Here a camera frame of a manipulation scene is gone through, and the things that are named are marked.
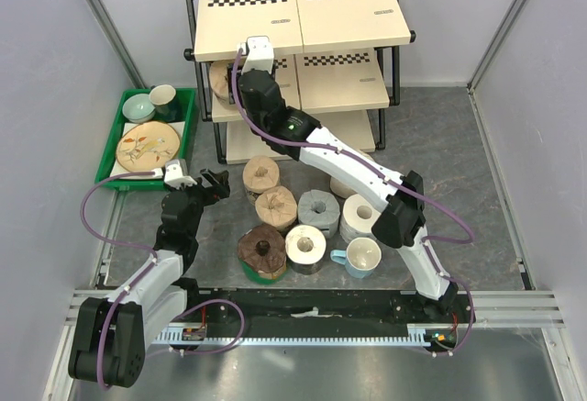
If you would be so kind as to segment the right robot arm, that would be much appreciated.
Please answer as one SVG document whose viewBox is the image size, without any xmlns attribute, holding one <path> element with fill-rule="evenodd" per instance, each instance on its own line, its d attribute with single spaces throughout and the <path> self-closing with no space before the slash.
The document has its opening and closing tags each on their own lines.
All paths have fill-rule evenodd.
<svg viewBox="0 0 587 401">
<path fill-rule="evenodd" d="M 251 131 L 273 151 L 339 179 L 366 199 L 380 214 L 370 232 L 400 253 L 415 281 L 422 315 L 434 322 L 448 316 L 458 287 L 430 244 L 421 177 L 375 164 L 314 117 L 286 105 L 269 72 L 234 66 L 229 78 L 238 111 Z"/>
</svg>

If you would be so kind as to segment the tan roll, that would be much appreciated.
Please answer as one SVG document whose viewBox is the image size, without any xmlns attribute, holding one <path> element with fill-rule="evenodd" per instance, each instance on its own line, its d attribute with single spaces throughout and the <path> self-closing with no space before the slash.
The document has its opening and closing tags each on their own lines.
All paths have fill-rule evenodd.
<svg viewBox="0 0 587 401">
<path fill-rule="evenodd" d="M 233 61 L 214 61 L 210 65 L 208 78 L 212 92 L 216 98 L 222 102 L 233 104 L 234 100 L 231 94 L 230 71 L 233 67 Z"/>
<path fill-rule="evenodd" d="M 284 186 L 275 186 L 262 193 L 255 202 L 260 220 L 280 231 L 290 228 L 297 219 L 297 202 Z"/>
<path fill-rule="evenodd" d="M 245 165 L 242 181 L 249 194 L 260 195 L 280 184 L 277 163 L 266 156 L 254 156 Z"/>
</svg>

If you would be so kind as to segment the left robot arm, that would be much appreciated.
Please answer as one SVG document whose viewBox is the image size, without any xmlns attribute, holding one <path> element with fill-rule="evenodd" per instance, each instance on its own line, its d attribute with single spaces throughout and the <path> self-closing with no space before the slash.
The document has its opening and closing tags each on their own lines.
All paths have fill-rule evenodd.
<svg viewBox="0 0 587 401">
<path fill-rule="evenodd" d="M 199 248 L 196 234 L 206 207 L 230 195 L 229 174 L 203 169 L 193 178 L 183 159 L 138 173 L 162 179 L 168 193 L 153 246 L 135 244 L 148 259 L 105 297 L 88 297 L 76 318 L 68 374 L 102 389 L 130 387 L 138 379 L 146 350 L 176 317 L 194 320 L 201 299 L 184 278 Z"/>
</svg>

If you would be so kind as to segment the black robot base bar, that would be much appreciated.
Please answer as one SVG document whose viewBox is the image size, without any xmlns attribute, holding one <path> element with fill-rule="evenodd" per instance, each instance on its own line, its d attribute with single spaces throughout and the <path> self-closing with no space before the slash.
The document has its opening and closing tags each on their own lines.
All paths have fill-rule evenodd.
<svg viewBox="0 0 587 401">
<path fill-rule="evenodd" d="M 411 291 L 203 288 L 177 322 L 205 324 L 206 336 L 246 339 L 359 339 L 400 337 L 407 327 L 463 328 L 474 319 L 469 298 L 430 303 Z"/>
</svg>

